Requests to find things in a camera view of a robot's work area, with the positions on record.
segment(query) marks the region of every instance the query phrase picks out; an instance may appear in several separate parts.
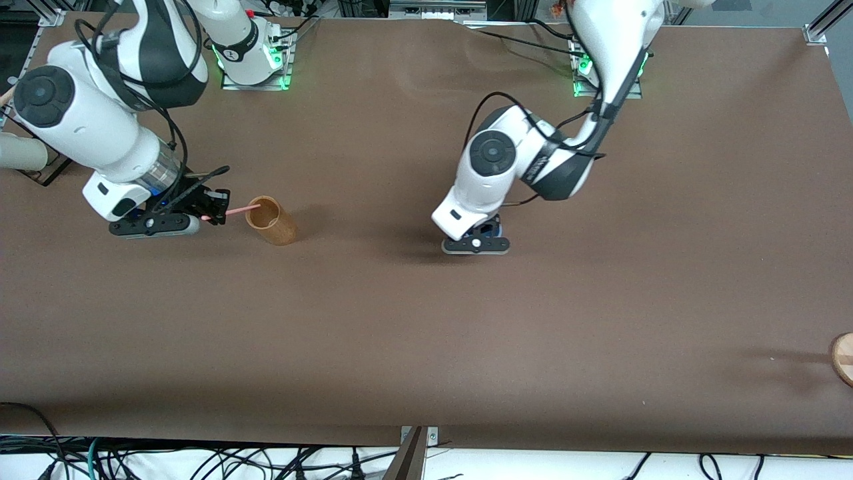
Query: cylindrical wooden container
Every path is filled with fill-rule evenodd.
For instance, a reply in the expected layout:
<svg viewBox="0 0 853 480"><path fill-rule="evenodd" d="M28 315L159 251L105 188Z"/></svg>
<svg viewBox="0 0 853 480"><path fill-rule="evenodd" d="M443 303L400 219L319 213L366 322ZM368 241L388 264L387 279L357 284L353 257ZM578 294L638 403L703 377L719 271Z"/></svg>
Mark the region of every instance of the cylindrical wooden container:
<svg viewBox="0 0 853 480"><path fill-rule="evenodd" d="M296 241L296 222L271 196L259 196L249 205L260 205L246 212L246 222L273 245L289 245Z"/></svg>

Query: brown tabletop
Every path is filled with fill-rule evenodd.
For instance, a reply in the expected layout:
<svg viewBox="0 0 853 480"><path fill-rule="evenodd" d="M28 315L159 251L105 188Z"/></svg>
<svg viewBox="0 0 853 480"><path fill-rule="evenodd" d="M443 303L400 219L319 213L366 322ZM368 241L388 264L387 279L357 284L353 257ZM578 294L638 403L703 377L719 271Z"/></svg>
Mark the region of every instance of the brown tabletop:
<svg viewBox="0 0 853 480"><path fill-rule="evenodd" d="M205 95L172 112L190 167L231 165L210 185L273 196L302 239L238 217L119 240L88 169L0 174L0 398L66 435L392 444L436 424L457 446L849 453L827 348L853 331L853 128L827 56L797 29L665 28L654 49L582 192L506 208L512 251L475 258L442 254L429 218L470 115L495 90L577 113L564 56L322 20L291 90L259 93L219 90L206 52Z"/></svg>

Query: white tube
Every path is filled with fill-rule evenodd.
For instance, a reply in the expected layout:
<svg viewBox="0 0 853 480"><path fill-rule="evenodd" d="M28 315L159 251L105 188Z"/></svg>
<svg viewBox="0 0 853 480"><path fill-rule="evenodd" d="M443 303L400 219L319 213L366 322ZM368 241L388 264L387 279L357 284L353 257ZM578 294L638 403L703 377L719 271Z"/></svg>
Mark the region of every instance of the white tube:
<svg viewBox="0 0 853 480"><path fill-rule="evenodd" d="M40 140L0 132L0 167L41 170L47 164L48 150Z"/></svg>

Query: pink stick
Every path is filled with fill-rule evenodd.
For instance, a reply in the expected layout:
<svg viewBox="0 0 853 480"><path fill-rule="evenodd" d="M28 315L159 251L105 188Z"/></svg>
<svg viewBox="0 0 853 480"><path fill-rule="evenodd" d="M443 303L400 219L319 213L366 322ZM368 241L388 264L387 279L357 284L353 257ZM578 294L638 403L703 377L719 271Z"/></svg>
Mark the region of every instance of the pink stick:
<svg viewBox="0 0 853 480"><path fill-rule="evenodd" d="M233 208L233 209L225 212L225 214L226 215L242 214L243 212L248 212L249 210L254 210L255 208L258 208L258 207L260 207L260 204L256 203L254 205L249 205L248 207ZM208 215L201 215L201 219L204 221L208 221L211 218Z"/></svg>

